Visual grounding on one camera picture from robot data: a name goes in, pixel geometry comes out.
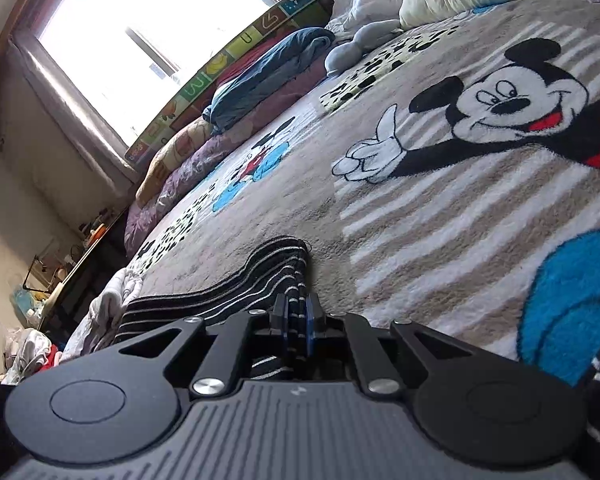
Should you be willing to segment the beige patterned pillow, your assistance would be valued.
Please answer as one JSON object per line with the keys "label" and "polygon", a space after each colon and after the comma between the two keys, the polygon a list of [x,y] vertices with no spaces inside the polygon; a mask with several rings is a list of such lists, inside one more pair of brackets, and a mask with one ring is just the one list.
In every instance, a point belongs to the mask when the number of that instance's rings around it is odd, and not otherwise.
{"label": "beige patterned pillow", "polygon": [[211,131],[210,122],[198,117],[160,148],[151,159],[145,179],[135,194],[138,206],[145,206],[161,191],[170,174],[210,139]]}

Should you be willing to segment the black grey striped garment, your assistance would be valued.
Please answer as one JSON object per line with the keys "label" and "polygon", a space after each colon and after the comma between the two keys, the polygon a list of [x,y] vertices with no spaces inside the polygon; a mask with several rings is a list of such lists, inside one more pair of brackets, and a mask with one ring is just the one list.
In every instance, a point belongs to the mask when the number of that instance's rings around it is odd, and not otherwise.
{"label": "black grey striped garment", "polygon": [[202,318],[218,326],[239,312],[271,313],[283,300],[282,348],[268,350],[251,365],[253,378],[283,375],[311,353],[308,338],[306,287],[309,247],[300,238],[283,235],[259,245],[236,272],[216,284],[184,294],[147,296],[131,301],[114,335],[121,344],[181,318]]}

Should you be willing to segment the Mickey Mouse fleece blanket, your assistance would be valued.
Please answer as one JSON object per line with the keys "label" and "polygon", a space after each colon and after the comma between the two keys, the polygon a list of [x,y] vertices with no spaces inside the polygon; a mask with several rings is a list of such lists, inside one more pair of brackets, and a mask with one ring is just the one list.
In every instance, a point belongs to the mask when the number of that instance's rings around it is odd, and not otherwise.
{"label": "Mickey Mouse fleece blanket", "polygon": [[600,3],[519,0],[415,28],[220,162],[92,303],[208,288],[306,242],[332,314],[413,320],[570,384],[600,357]]}

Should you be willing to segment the grey plush toy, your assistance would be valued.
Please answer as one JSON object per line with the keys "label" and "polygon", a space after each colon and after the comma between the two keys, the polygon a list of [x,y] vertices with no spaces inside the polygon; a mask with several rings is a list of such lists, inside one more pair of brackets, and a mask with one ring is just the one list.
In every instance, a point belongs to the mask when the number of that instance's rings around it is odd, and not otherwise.
{"label": "grey plush toy", "polygon": [[324,59],[327,77],[335,77],[356,63],[366,54],[400,36],[403,32],[399,20],[385,20],[362,26],[348,42],[334,47]]}

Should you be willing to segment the colourful alphabet foam mat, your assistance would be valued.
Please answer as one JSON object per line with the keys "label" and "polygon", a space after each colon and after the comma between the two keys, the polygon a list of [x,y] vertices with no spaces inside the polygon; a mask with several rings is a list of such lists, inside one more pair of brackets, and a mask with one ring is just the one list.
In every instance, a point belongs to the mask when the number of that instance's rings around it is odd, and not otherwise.
{"label": "colourful alphabet foam mat", "polygon": [[181,86],[158,115],[124,153],[124,159],[138,168],[191,120],[197,118],[212,100],[218,83],[242,58],[274,38],[279,40],[303,27],[329,21],[332,0],[279,0],[228,42],[197,73]]}

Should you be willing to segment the cluttered side desk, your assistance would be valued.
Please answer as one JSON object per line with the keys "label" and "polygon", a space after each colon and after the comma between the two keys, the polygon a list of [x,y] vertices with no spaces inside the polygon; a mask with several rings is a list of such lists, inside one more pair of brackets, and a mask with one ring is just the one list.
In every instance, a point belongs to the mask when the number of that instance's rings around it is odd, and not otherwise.
{"label": "cluttered side desk", "polygon": [[28,284],[38,257],[32,260],[26,277],[10,295],[16,315],[24,326],[36,328],[58,347],[68,341],[86,315],[91,301],[130,260],[123,241],[128,215],[129,209],[118,214],[66,277],[51,289]]}

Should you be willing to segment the folded blue quilt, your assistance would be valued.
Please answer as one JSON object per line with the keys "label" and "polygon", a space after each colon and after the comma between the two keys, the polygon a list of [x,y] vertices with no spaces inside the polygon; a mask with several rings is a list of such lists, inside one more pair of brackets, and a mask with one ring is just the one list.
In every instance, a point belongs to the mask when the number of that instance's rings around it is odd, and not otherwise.
{"label": "folded blue quilt", "polygon": [[259,105],[277,115],[287,100],[301,98],[326,77],[324,61],[335,41],[333,32],[306,27],[292,32],[248,68],[214,92],[202,117],[219,136]]}

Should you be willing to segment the window with wooden frame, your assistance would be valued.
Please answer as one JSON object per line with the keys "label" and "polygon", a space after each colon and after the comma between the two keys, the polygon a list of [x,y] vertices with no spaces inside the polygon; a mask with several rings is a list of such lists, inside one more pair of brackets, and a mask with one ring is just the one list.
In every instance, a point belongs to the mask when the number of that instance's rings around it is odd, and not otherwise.
{"label": "window with wooden frame", "polygon": [[45,107],[109,185],[181,84],[278,0],[32,0],[12,43]]}

